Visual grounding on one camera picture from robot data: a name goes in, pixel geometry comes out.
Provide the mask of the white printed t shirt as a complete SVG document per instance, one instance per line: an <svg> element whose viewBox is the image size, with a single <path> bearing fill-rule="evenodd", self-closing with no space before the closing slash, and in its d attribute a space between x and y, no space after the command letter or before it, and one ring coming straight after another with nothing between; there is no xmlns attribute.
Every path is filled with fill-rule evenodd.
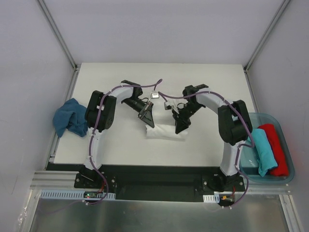
<svg viewBox="0 0 309 232"><path fill-rule="evenodd" d="M154 128L150 127L149 125L145 125L145 127L147 139L185 141L189 133L188 130L184 130L176 134L175 126L165 124L156 124Z"/></svg>

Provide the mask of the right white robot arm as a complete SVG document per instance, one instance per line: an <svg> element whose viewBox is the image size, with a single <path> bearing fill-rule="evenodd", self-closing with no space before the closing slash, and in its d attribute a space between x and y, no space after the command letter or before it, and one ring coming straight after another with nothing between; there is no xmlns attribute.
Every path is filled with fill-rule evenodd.
<svg viewBox="0 0 309 232"><path fill-rule="evenodd" d="M242 146L253 131L246 103L243 100L230 103L205 84L185 87L183 98L187 103L181 108L172 110L176 134L189 128L190 117L202 107L211 109L218 116L218 130L224 141L224 151L214 183L221 190L227 191L234 186L235 179L239 175Z"/></svg>

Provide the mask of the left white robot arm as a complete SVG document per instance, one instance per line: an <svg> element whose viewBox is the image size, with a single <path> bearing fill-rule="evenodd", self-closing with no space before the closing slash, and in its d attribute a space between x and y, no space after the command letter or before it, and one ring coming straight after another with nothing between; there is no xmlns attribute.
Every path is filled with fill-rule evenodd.
<svg viewBox="0 0 309 232"><path fill-rule="evenodd" d="M89 145L84 166L79 171L80 178L84 178L91 188L99 187L102 182L102 174L99 172L102 161L99 157L104 138L113 124L117 104L125 103L138 113L141 121L151 128L155 127L152 113L154 104L150 100L140 99L142 88L139 84L124 80L107 93L97 90L92 93L85 113Z"/></svg>

